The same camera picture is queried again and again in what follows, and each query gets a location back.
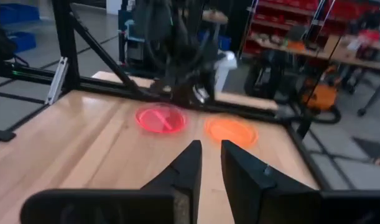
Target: blue storage bin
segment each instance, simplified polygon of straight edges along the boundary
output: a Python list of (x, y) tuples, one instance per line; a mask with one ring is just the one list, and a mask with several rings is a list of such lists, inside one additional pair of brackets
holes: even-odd
[[(198, 33), (198, 40), (202, 41), (204, 35), (205, 35), (204, 32), (199, 32)], [(229, 50), (229, 46), (231, 44), (231, 38), (219, 35), (218, 43), (219, 43), (219, 49), (220, 50)]]
[(16, 22), (38, 21), (40, 20), (39, 10), (34, 6), (23, 4), (1, 4), (0, 21), (1, 24), (12, 24)]
[(0, 23), (12, 24), (18, 21), (18, 13), (13, 7), (5, 4), (0, 5)]
[(17, 44), (17, 50), (15, 53), (23, 52), (36, 47), (34, 34), (28, 32), (13, 32), (10, 33), (8, 37)]

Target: storage shelf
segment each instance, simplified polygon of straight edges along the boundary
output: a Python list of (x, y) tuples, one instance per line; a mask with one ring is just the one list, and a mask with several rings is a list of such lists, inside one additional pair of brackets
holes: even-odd
[(284, 24), (278, 24), (275, 22), (269, 22), (269, 21), (261, 21), (261, 20), (252, 20), (253, 24), (259, 24), (262, 26), (269, 26), (269, 27), (275, 27), (278, 29), (284, 29), (284, 30), (290, 30), (291, 26), (290, 25), (284, 25)]
[(242, 58), (253, 58), (254, 57), (254, 53), (246, 53), (246, 52), (243, 52), (242, 53)]
[[(339, 18), (339, 17), (329, 16), (329, 17), (327, 18), (327, 21), (349, 22), (350, 20), (346, 20), (346, 19)], [(324, 21), (313, 21), (313, 25), (322, 26), (322, 25), (324, 25)]]
[(306, 16), (313, 16), (315, 14), (314, 11), (308, 11), (308, 10), (299, 9), (292, 6), (284, 6), (280, 4), (274, 4), (274, 3), (262, 2), (262, 1), (259, 2), (257, 6), (264, 6), (264, 7), (269, 7), (271, 9), (278, 9), (278, 10), (287, 11), (287, 12), (294, 12), (294, 13), (302, 14)]

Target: gray floor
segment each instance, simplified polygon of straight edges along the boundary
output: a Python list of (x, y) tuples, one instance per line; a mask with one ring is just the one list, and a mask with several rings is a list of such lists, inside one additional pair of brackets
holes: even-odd
[[(111, 39), (102, 46), (112, 58), (118, 60), (118, 38), (116, 38), (118, 18), (107, 16), (104, 11), (82, 7), (78, 8), (78, 13), (97, 41), (102, 42)], [(37, 48), (19, 55), (26, 59), (32, 67), (55, 70), (56, 65), (45, 67), (60, 58), (57, 32), (53, 21), (46, 19), (38, 23), (9, 26), (8, 29), (35, 33)], [(87, 44), (77, 35), (76, 50), (81, 51), (87, 47)], [(78, 61), (81, 75), (87, 77), (92, 76), (97, 71), (109, 71), (109, 68), (92, 50), (80, 53)], [(240, 66), (231, 72), (224, 91), (244, 93), (243, 84), (247, 74), (247, 66)], [(352, 137), (357, 137), (380, 142), (380, 100), (365, 117), (359, 118), (356, 115), (357, 110), (366, 103), (373, 93), (373, 87), (380, 82), (380, 77), (375, 75), (368, 75), (367, 77), (372, 85), (360, 84), (354, 95), (342, 92), (339, 94), (337, 106), (341, 110), (343, 118), (338, 124), (333, 126), (312, 124), (312, 132), (308, 133), (304, 139), (313, 160), (322, 170), (333, 189), (380, 189), (380, 167), (368, 163), (367, 155), (352, 140)], [(4, 81), (6, 81), (5, 78), (0, 78), (0, 83)], [(0, 93), (43, 100), (48, 88), (45, 85), (14, 81), (0, 87)], [(21, 118), (41, 106), (40, 104), (0, 97), (0, 129), (10, 128)]]

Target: wooden tabletop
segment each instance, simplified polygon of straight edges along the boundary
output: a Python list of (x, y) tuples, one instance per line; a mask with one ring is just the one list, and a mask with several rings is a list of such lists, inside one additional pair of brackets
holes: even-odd
[[(94, 74), (92, 77), (111, 81), (111, 82), (122, 83), (122, 81), (115, 74), (109, 73), (109, 72), (98, 72)], [(153, 80), (148, 79), (148, 78), (140, 78), (140, 77), (133, 77), (133, 76), (129, 76), (129, 78), (135, 81), (137, 85), (141, 87), (145, 87), (145, 88), (149, 88), (151, 84), (154, 82)], [(278, 110), (278, 105), (274, 100), (249, 97), (249, 96), (244, 96), (244, 95), (239, 95), (239, 94), (234, 94), (234, 93), (216, 92), (215, 100), (226, 102), (226, 103), (234, 103), (234, 104), (243, 105), (243, 106), (250, 106), (250, 107), (260, 108), (260, 109), (265, 109), (265, 110), (272, 110), (272, 111)]]
[[(0, 224), (19, 223), (32, 194), (52, 188), (138, 189), (194, 139), (203, 146), (199, 223), (233, 223), (223, 184), (220, 145), (204, 134), (212, 116), (185, 110), (187, 127), (160, 135), (141, 129), (134, 113), (145, 103), (71, 91), (0, 142)], [(281, 172), (317, 188), (284, 127), (249, 121), (259, 140), (246, 149)]]
[[(341, 44), (342, 42), (348, 43), (351, 40), (354, 40), (355, 38), (356, 37), (349, 36), (349, 35), (342, 37), (331, 59), (336, 60), (338, 62), (347, 63), (350, 65), (357, 65), (360, 67), (373, 68), (373, 69), (380, 70), (380, 62), (372, 61), (372, 60), (362, 60), (360, 58), (356, 58), (355, 50), (349, 50), (347, 49), (346, 45)], [(380, 42), (371, 43), (371, 47), (374, 47), (375, 49), (380, 50)]]
[[(288, 53), (292, 54), (298, 54), (298, 55), (305, 55), (309, 57), (315, 57), (320, 59), (332, 59), (337, 62), (343, 62), (348, 63), (351, 65), (357, 65), (360, 67), (366, 67), (366, 68), (373, 68), (373, 69), (379, 69), (380, 70), (380, 62), (375, 61), (369, 61), (369, 60), (361, 60), (359, 58), (356, 58), (356, 52), (352, 50), (348, 50), (345, 46), (341, 45), (340, 43), (336, 46), (335, 45), (338, 41), (349, 41), (356, 38), (355, 36), (346, 35), (343, 37), (339, 37), (337, 35), (330, 35), (327, 43), (325, 44), (324, 48), (319, 51), (313, 51), (313, 50), (299, 50), (299, 49), (290, 49), (285, 46), (278, 46), (276, 44), (271, 43), (269, 40), (261, 40), (256, 39), (256, 41), (261, 47), (274, 49), (274, 50), (282, 50)], [(373, 42), (371, 43), (371, 47), (374, 47), (378, 50), (380, 50), (380, 42)]]

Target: orange plate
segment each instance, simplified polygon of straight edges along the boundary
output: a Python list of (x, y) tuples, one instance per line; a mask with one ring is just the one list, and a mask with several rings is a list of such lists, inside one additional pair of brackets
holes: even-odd
[(247, 121), (234, 116), (213, 116), (206, 120), (205, 131), (213, 140), (230, 140), (242, 148), (253, 146), (257, 131)]
[(288, 41), (287, 48), (288, 49), (295, 49), (295, 50), (305, 50), (306, 49), (303, 42), (298, 42), (298, 41)]

